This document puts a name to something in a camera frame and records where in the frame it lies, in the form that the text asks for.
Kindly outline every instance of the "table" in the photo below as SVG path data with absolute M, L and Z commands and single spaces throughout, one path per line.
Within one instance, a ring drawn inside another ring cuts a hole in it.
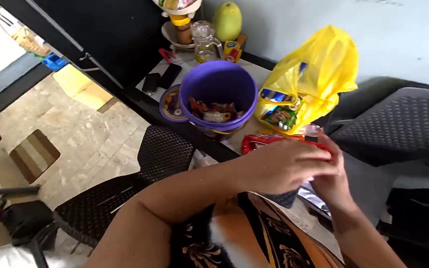
M 180 84 L 183 78 L 186 76 L 186 74 L 188 74 L 188 72 L 191 69 L 193 69 L 195 66 L 199 65 L 199 63 L 194 59 L 193 53 L 183 52 L 183 51 L 179 51 L 176 54 L 176 58 L 172 59 L 172 63 L 182 66 L 182 71 L 173 82 L 173 85 Z M 161 60 L 150 73 L 157 72 L 160 75 L 162 75 L 168 68 L 168 65 L 169 63 L 167 63 L 165 60 Z M 251 76 L 253 76 L 258 89 L 262 87 L 263 83 L 267 79 L 267 76 L 271 74 L 270 70 L 267 70 L 263 67 L 260 67 L 256 64 L 250 63 L 245 60 L 240 60 L 239 65 L 243 69 L 248 71 L 251 74 Z M 141 91 L 144 82 L 145 82 L 145 78 L 142 81 L 140 81 L 140 83 L 138 83 L 136 88 Z M 149 94 L 149 96 L 152 99 L 159 102 L 164 92 L 165 92 L 165 89 L 158 87 L 156 92 L 153 94 Z M 242 129 L 237 131 L 233 136 L 223 141 L 222 143 L 226 145 L 228 148 L 230 148 L 231 150 L 235 151 L 236 153 L 241 154 L 241 142 L 244 136 L 247 134 L 254 134 L 259 129 L 265 129 L 265 126 L 261 124 L 258 119 L 252 116 Z

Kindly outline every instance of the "chair backrest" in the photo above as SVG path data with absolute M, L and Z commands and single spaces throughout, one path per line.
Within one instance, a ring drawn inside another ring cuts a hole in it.
M 429 156 L 429 89 L 402 88 L 331 134 L 373 166 Z
M 191 143 L 175 132 L 148 126 L 138 152 L 140 174 L 153 182 L 188 169 L 193 158 Z

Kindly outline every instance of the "yellow lid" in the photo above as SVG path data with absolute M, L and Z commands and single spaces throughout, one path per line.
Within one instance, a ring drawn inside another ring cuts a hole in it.
M 191 21 L 191 19 L 188 18 L 188 15 L 172 15 L 172 14 L 170 14 L 170 20 L 172 20 L 172 23 L 175 26 L 183 26 L 185 24 L 188 24 L 188 22 Z

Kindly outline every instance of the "smartphone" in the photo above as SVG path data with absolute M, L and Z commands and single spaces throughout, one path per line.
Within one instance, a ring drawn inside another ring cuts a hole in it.
M 145 82 L 142 86 L 142 91 L 145 93 L 155 93 L 160 81 L 160 74 L 157 72 L 149 73 L 145 76 Z
M 182 66 L 176 64 L 170 64 L 168 69 L 166 69 L 165 73 L 160 78 L 158 82 L 158 86 L 164 89 L 169 89 L 173 81 L 175 81 L 178 74 L 182 71 Z

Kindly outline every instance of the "yellow plastic bag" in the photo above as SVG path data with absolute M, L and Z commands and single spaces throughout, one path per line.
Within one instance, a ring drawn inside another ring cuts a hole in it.
M 307 67 L 299 78 L 301 63 L 306 63 Z M 263 89 L 293 96 L 293 101 L 263 99 L 259 91 L 254 114 L 277 131 L 294 135 L 303 126 L 332 111 L 338 104 L 338 93 L 357 88 L 357 71 L 358 51 L 350 36 L 335 26 L 324 27 L 282 58 L 263 85 Z M 302 100 L 296 105 L 299 96 Z M 297 119 L 290 130 L 264 120 L 266 112 L 278 105 L 297 106 Z

